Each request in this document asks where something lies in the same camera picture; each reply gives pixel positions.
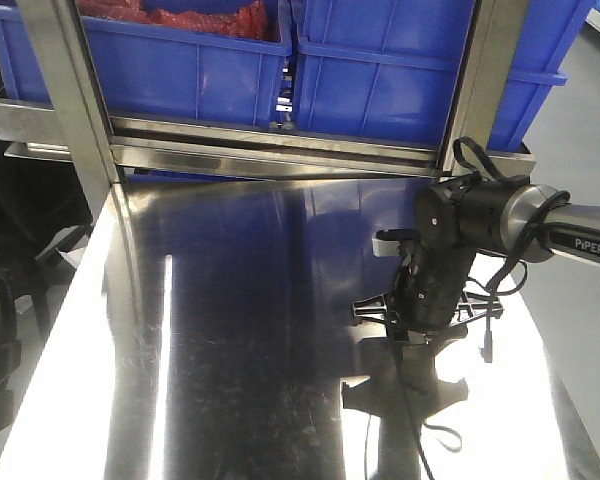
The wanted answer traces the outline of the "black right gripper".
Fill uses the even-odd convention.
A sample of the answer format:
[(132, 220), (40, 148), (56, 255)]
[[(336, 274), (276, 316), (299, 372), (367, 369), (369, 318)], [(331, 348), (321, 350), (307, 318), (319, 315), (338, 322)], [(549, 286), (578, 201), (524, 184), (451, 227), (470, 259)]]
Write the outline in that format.
[(484, 294), (462, 293), (476, 248), (436, 250), (425, 248), (418, 240), (402, 240), (398, 251), (402, 262), (392, 281), (388, 303), (385, 294), (354, 302), (353, 325), (390, 323), (390, 335), (407, 341), (411, 332), (429, 334), (446, 329), (453, 315), (456, 323), (468, 323), (486, 318), (488, 313), (499, 319), (504, 313), (498, 297), (491, 300)]

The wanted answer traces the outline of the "right robot arm silver black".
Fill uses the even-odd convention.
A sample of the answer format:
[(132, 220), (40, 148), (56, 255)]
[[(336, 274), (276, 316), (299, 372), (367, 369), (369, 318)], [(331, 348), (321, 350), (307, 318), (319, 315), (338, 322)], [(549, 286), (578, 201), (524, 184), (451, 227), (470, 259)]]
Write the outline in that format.
[(600, 206), (575, 205), (568, 192), (526, 177), (457, 177), (419, 191), (414, 209), (414, 228), (376, 233), (375, 255), (402, 261), (387, 293), (353, 304), (355, 322), (397, 334), (447, 329), (478, 253), (505, 260), (483, 288), (489, 299), (521, 261), (560, 254), (600, 265)]

